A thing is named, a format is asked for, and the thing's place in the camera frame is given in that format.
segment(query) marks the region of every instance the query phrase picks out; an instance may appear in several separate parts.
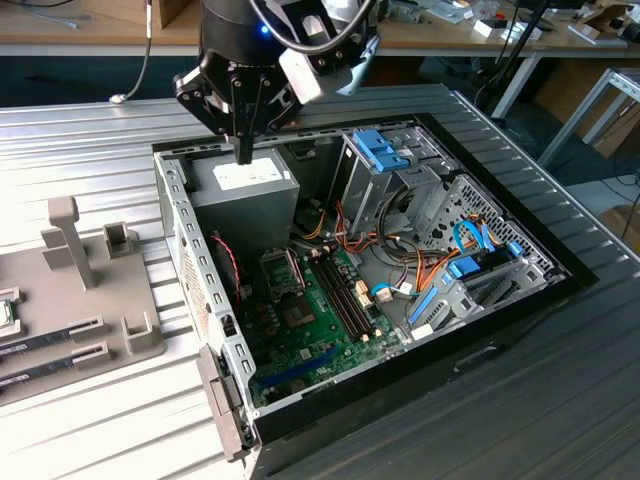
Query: robotic arm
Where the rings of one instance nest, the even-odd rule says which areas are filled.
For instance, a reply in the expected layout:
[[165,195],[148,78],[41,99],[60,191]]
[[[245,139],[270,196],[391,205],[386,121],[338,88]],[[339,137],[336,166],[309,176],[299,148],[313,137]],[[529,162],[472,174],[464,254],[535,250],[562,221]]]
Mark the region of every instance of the robotic arm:
[[199,65],[178,101],[251,163],[256,137],[326,93],[352,94],[380,37],[377,0],[202,0]]

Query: electronic equipment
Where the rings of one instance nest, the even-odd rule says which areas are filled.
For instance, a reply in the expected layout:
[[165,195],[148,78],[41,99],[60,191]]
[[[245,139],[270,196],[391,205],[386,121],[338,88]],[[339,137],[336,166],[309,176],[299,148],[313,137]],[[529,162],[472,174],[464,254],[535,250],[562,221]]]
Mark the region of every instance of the electronic equipment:
[[178,101],[251,163],[253,143],[326,93],[351,95],[380,37],[378,0],[203,0],[198,66]]
[[[250,175],[222,139],[154,156],[207,398],[249,478],[455,378],[597,280],[428,115],[281,132]],[[211,213],[218,197],[233,216]]]

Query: metal workbench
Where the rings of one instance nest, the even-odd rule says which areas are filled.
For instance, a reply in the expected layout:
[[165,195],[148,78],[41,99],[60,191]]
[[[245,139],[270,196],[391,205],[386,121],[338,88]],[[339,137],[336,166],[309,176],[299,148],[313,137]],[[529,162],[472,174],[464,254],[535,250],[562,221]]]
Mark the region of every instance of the metal workbench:
[[[365,89],[309,106],[314,125],[420,109],[600,277],[516,347],[278,478],[636,478],[640,261],[527,155],[439,85]],[[76,195],[78,229],[126,220],[167,351],[0,409],[0,471],[21,478],[239,478],[195,366],[197,340],[162,237],[150,143],[206,135],[175,101],[0,110],[0,252],[38,243],[45,199]]]

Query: connector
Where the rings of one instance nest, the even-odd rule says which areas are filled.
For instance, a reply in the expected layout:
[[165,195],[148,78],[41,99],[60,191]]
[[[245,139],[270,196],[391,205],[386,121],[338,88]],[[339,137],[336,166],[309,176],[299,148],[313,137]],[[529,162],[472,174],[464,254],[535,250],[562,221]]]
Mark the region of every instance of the connector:
[[387,303],[393,300],[393,294],[390,288],[381,288],[376,292],[376,298],[380,303]]
[[368,291],[369,287],[367,287],[367,284],[364,283],[364,280],[358,280],[356,282],[356,292],[358,292],[358,295],[364,295]]
[[369,297],[367,296],[366,293],[364,293],[362,295],[358,295],[358,303],[365,310],[367,308],[371,308],[373,306],[373,302],[371,300],[369,300]]

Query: white cable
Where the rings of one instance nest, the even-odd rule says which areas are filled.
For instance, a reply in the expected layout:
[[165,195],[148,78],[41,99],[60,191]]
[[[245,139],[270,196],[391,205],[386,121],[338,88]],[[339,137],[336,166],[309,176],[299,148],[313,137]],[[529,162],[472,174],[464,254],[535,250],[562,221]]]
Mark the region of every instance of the white cable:
[[132,96],[136,94],[140,85],[142,84],[142,79],[144,78],[144,74],[147,71],[147,64],[149,63],[149,55],[151,54],[151,37],[153,31],[153,8],[152,8],[153,0],[147,0],[147,47],[144,53],[144,60],[142,61],[142,68],[140,69],[140,75],[138,75],[138,80],[136,84],[133,86],[129,93],[118,93],[116,95],[112,95],[109,98],[109,101],[114,105],[121,105],[127,100],[129,100]]

